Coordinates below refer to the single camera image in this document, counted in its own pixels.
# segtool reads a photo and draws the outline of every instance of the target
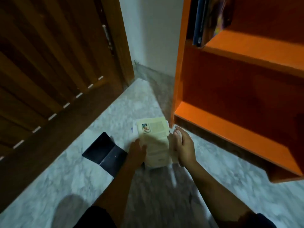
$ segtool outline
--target sticker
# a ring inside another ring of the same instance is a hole
[[[143,133],[149,133],[150,132],[150,127],[149,124],[147,123],[142,123],[142,129],[143,129]]]

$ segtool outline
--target forearm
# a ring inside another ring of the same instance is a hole
[[[134,173],[135,169],[125,162],[114,180],[94,203],[95,206],[102,207],[109,213],[117,227],[120,227],[124,217]]]
[[[238,221],[252,212],[240,199],[215,180],[198,162],[186,167],[212,216],[217,221]]]

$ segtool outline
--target orange bookshelf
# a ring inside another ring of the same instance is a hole
[[[184,0],[170,126],[190,122],[304,179],[304,0],[235,0],[231,26],[192,45]]]

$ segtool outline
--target hand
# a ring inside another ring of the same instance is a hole
[[[186,131],[178,126],[175,128],[176,130],[174,130],[173,135],[175,137],[178,160],[182,166],[187,168],[189,165],[196,163],[194,143]],[[182,140],[180,139],[177,130],[181,133],[183,137]]]
[[[139,139],[132,142],[130,145],[129,153],[127,155],[126,163],[134,170],[138,169],[146,158],[147,146],[139,145]]]

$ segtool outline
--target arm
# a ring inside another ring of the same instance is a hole
[[[139,139],[131,143],[125,163],[94,203],[94,206],[102,207],[109,213],[117,227],[120,227],[123,220],[133,175],[144,162],[145,157],[146,146],[141,149]]]
[[[201,196],[219,227],[241,227],[245,217],[253,213],[233,193],[216,181],[197,161],[191,137],[183,129],[176,127],[182,134],[182,141],[177,132],[176,149],[180,163],[192,176]]]

